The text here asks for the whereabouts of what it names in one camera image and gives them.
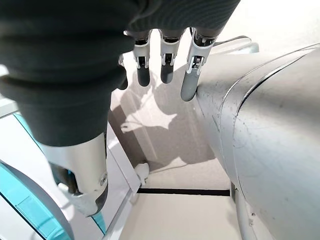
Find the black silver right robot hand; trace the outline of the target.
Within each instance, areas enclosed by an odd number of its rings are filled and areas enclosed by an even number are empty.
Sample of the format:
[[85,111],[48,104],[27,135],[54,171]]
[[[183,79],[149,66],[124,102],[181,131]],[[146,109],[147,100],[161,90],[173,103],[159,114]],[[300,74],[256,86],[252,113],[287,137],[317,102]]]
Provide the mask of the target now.
[[3,0],[1,94],[16,102],[41,143],[54,180],[84,215],[108,194],[106,139],[111,94],[124,88],[120,56],[150,30],[179,37],[196,29],[193,49],[212,45],[236,0]]

